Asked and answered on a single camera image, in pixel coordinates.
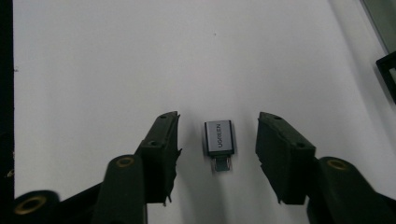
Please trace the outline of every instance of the white background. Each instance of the white background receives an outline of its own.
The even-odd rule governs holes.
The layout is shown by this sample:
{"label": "white background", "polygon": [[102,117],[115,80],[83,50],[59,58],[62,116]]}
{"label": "white background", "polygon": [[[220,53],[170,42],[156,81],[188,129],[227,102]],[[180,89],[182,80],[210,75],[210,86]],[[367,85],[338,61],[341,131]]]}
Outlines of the white background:
{"label": "white background", "polygon": [[[101,182],[177,110],[173,202],[151,204],[149,223],[308,222],[260,168],[260,111],[396,198],[396,107],[375,69],[387,53],[358,0],[14,0],[14,39],[16,196],[64,200]],[[237,142],[221,175],[201,143],[216,119],[233,121]]]}

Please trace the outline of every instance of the usb-c adapter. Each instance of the usb-c adapter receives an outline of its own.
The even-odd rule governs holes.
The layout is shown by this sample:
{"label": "usb-c adapter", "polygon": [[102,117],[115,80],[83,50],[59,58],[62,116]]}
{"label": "usb-c adapter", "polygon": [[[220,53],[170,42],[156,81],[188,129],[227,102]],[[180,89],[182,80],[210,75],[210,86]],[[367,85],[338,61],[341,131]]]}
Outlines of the usb-c adapter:
{"label": "usb-c adapter", "polygon": [[230,120],[205,122],[206,153],[217,172],[229,171],[234,154],[233,128]]}

